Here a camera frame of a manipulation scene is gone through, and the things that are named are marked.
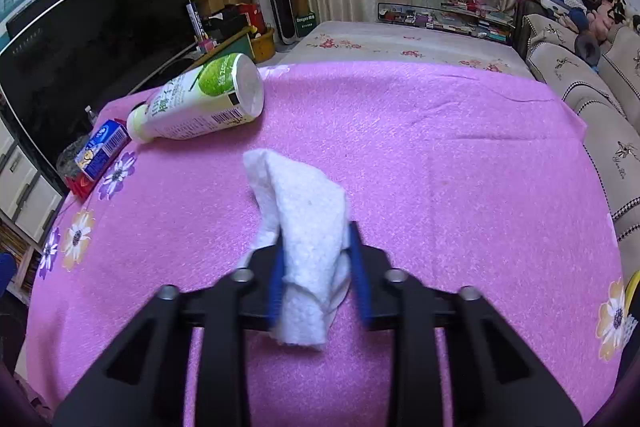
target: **barcode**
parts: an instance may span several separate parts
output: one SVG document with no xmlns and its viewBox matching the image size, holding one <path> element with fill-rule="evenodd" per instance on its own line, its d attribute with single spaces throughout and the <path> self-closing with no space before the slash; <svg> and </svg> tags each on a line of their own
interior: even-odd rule
<svg viewBox="0 0 640 427">
<path fill-rule="evenodd" d="M 226 111 L 212 114 L 211 118 L 218 123 L 225 123 L 229 120 L 242 120 L 244 115 L 237 109 L 227 109 Z"/>
<path fill-rule="evenodd" d="M 113 133 L 113 136 L 107 140 L 102 148 L 109 156 L 111 156 L 126 139 L 127 134 L 124 132 L 124 129 L 122 127 L 118 127 L 117 131 Z"/>
</svg>

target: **pink stuffed animal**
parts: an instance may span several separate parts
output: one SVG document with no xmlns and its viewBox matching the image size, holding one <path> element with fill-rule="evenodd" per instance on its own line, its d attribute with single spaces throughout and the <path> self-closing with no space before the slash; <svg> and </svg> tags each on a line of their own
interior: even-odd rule
<svg viewBox="0 0 640 427">
<path fill-rule="evenodd" d="M 609 16 L 609 10 L 613 8 L 613 4 L 613 0 L 602 0 L 597 12 L 592 10 L 591 13 L 587 13 L 589 31 L 598 39 L 598 42 L 607 40 L 609 30 L 613 26 L 613 17 Z"/>
</svg>

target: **pink table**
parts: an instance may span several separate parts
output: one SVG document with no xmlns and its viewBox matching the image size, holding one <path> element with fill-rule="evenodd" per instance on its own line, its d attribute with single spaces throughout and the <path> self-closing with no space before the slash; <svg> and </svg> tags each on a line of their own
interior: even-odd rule
<svg viewBox="0 0 640 427">
<path fill-rule="evenodd" d="M 130 144 L 119 164 L 128 175 L 63 205 L 57 256 L 31 299 L 32 386 L 57 405 L 158 286 L 193 290 L 234 268 L 259 219 L 241 155 L 267 147 L 344 186 L 364 240 L 395 266 L 447 291 L 479 287 L 588 420 L 616 378 L 620 352 L 603 348 L 596 325 L 621 268 L 582 121 L 544 84 L 470 68 L 351 62 L 262 74 L 259 120 Z M 110 103 L 100 121 L 148 96 Z M 251 334 L 247 363 L 257 426 L 384 425 L 390 336 L 362 329 L 351 296 L 322 353 Z"/>
</svg>

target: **bottle label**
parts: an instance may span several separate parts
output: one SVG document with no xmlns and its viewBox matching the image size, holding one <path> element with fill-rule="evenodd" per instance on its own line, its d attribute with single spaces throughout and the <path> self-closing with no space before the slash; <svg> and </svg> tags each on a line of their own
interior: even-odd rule
<svg viewBox="0 0 640 427">
<path fill-rule="evenodd" d="M 170 80 L 146 110 L 145 134 L 188 139 L 247 123 L 233 82 L 236 54 Z"/>
</svg>

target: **green label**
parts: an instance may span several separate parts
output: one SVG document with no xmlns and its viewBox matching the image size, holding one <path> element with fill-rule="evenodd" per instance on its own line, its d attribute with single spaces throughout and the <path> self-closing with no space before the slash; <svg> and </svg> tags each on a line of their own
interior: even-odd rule
<svg viewBox="0 0 640 427">
<path fill-rule="evenodd" d="M 204 66 L 196 81 L 204 94 L 219 96 L 234 89 L 233 69 L 239 53 L 231 53 L 226 57 L 212 60 Z"/>
</svg>

